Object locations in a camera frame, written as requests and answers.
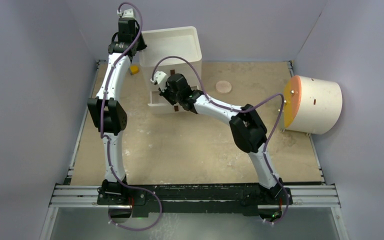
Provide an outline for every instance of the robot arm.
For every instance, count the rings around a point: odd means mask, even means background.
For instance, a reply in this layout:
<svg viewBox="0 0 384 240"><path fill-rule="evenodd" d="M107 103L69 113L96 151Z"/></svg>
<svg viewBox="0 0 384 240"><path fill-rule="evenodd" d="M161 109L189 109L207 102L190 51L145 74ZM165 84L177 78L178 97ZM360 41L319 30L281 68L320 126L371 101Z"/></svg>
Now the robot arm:
<svg viewBox="0 0 384 240"><path fill-rule="evenodd" d="M243 152L248 153L252 164L255 167L259 184L269 190L273 190L276 195L280 191L277 181L273 175L279 179L278 174L270 172L263 154L266 155L272 170L272 161L267 152L263 153L266 143L267 128L255 110L248 113L238 113L233 110L247 110L252 108L247 104L245 107L231 105L214 98L210 99L222 107L210 103L204 93L200 90L192 90L182 74L173 74L170 77L162 71L157 71L151 82L158 85L160 95L170 104L179 103L186 111L195 114L208 115L220 120L230 126L236 146Z"/></svg>
<svg viewBox="0 0 384 240"><path fill-rule="evenodd" d="M140 35L138 41L123 55L137 34L139 34L139 26L133 9L127 9L118 15L120 16L118 19L118 32L113 35L111 44L108 46L108 67L104 81L96 97L90 98L87 102L93 124L98 128L98 131L101 131L100 114L102 102L105 101L104 107L106 109L103 112L103 132L110 138L111 145L114 147L107 147L107 139L103 138L102 141L105 151L105 179L111 183L117 183L117 179L111 172L108 156L112 159L111 163L117 177L121 180L126 178L126 171L123 166L122 137L127 125L127 114L120 105L120 93L124 77L136 52L147 47L142 35Z"/></svg>

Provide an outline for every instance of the white cylindrical container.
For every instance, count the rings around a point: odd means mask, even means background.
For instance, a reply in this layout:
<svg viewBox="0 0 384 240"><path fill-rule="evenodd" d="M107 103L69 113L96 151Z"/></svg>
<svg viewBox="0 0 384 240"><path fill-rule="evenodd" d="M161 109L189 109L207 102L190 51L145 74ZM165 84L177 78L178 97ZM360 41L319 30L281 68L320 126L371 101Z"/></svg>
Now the white cylindrical container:
<svg viewBox="0 0 384 240"><path fill-rule="evenodd" d="M296 75L289 80L283 94L286 130L324 134L341 114L342 92L336 82Z"/></svg>

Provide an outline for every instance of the beige work surface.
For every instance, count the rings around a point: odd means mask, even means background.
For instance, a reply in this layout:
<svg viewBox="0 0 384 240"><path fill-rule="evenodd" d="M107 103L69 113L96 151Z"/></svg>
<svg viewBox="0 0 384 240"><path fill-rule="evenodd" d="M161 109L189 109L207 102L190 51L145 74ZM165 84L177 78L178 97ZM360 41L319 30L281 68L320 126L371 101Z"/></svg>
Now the beige work surface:
<svg viewBox="0 0 384 240"><path fill-rule="evenodd" d="M99 68L93 96L102 85L106 69L106 65ZM272 94L283 92L290 73L285 62L205 62L202 79L210 96L244 106L256 105ZM220 80L232 84L231 93L216 92L215 84ZM122 151L129 184L258 181L250 158L236 147L228 125L191 112L153 115L147 105L150 94L141 72L126 75L121 96L120 104L128 116ZM269 131L280 102L280 97L276 97L257 110ZM268 151L283 181L321 181L310 139L304 133L281 133L277 129ZM104 175L104 145L88 114L71 185L100 185Z"/></svg>

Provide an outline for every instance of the white plastic bin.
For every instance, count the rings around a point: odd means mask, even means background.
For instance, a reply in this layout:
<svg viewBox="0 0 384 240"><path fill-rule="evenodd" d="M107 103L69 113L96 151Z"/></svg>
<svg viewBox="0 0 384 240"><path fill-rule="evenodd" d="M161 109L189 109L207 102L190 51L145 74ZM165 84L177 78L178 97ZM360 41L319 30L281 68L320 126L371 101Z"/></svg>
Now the white plastic bin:
<svg viewBox="0 0 384 240"><path fill-rule="evenodd" d="M151 112L174 113L175 107L159 96L158 87L150 82L155 65L164 57L179 56L188 60L201 77L202 54L197 29L194 26L167 28L142 32L147 48L139 52L139 65L145 85L150 92ZM183 74L194 89L201 89L194 71L182 60L170 58L158 66L158 71L170 75Z"/></svg>

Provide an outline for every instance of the light gray backdrop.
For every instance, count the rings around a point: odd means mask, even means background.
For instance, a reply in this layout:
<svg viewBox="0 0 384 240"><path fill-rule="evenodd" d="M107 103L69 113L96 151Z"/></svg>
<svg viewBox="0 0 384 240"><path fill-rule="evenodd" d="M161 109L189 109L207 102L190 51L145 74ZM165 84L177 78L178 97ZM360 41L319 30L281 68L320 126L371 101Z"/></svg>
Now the light gray backdrop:
<svg viewBox="0 0 384 240"><path fill-rule="evenodd" d="M329 0L294 67L340 84L339 121L314 143L351 239L384 239L384 1Z"/></svg>
<svg viewBox="0 0 384 240"><path fill-rule="evenodd" d="M119 0L66 0L95 59L107 59ZM132 0L144 30L195 26L205 61L288 61L326 0Z"/></svg>
<svg viewBox="0 0 384 240"><path fill-rule="evenodd" d="M95 61L63 0L0 0L0 240L39 238Z"/></svg>

